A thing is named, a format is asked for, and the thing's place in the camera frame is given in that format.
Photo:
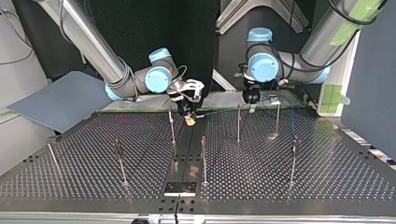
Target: white panel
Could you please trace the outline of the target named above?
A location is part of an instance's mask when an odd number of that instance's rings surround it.
[[[2,0],[0,7],[14,10],[10,0]],[[17,34],[0,16],[0,63],[16,61],[29,54],[30,49],[23,44]],[[21,23],[7,14],[21,36],[24,32]],[[0,107],[11,105],[24,97],[47,86],[47,80],[37,57],[33,53],[30,58],[19,62],[0,65]]]
[[[46,145],[53,130],[22,116],[0,125],[0,175]]]
[[[0,7],[14,10],[10,0],[1,0]],[[29,54],[17,34],[0,15],[0,63],[16,61]],[[7,14],[21,36],[21,23]],[[15,114],[8,114],[6,106],[47,86],[47,80],[37,57],[19,63],[0,65],[0,175],[36,152],[53,130]]]

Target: robotic arm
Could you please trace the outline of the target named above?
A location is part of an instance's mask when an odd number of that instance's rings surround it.
[[[260,85],[281,82],[322,83],[331,65],[345,52],[355,34],[373,23],[386,0],[328,0],[330,8],[299,54],[278,52],[272,45],[273,33],[259,27],[247,36],[247,70],[244,72],[247,104],[260,101]]]
[[[116,55],[77,0],[36,0],[58,23],[61,32],[90,61],[106,82],[106,92],[113,100],[122,100],[149,91],[167,92],[178,105],[178,112],[188,125],[195,123],[195,103],[201,100],[204,84],[178,76],[178,70],[168,49],[157,49],[148,58],[151,67],[133,72]],[[188,91],[193,91],[190,98]]]

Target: gray wall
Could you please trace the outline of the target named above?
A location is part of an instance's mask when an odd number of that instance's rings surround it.
[[[342,122],[396,158],[396,1],[388,1],[377,21],[361,31]]]

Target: blue joint cap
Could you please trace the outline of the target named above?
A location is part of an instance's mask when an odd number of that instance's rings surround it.
[[[259,82],[267,82],[274,79],[279,70],[276,58],[268,53],[254,54],[248,60],[250,74]]]
[[[160,93],[168,89],[172,82],[172,76],[165,67],[155,66],[148,70],[145,81],[150,91]]]
[[[327,77],[329,76],[331,71],[331,67],[327,67],[325,69],[323,69],[323,71],[320,73],[320,75],[315,78],[315,80],[310,81],[310,82],[306,82],[306,84],[320,84],[323,83],[324,81],[326,81]]]
[[[171,53],[169,53],[169,50],[166,48],[162,48],[162,49],[157,49],[154,52],[150,53],[148,58],[151,63],[154,63],[155,61],[158,61],[162,58],[166,58],[166,57],[170,57],[170,56],[171,56]]]
[[[107,85],[105,86],[105,91],[107,93],[108,98],[110,98],[113,101],[120,101],[123,100],[123,98],[120,98],[118,95],[116,95],[113,90],[111,90]]]
[[[270,41],[272,31],[264,27],[253,28],[248,32],[247,41]]]

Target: perforated table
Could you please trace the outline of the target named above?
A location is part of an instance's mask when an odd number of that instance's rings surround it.
[[[367,149],[307,108],[229,111],[183,126],[167,113],[103,113],[83,121],[0,177],[0,214],[79,212],[203,216],[396,217],[396,174]],[[291,142],[301,151],[290,183]],[[201,139],[206,138],[208,186]],[[114,156],[121,140],[130,185],[122,185]],[[167,183],[191,182],[194,197],[165,197]]]

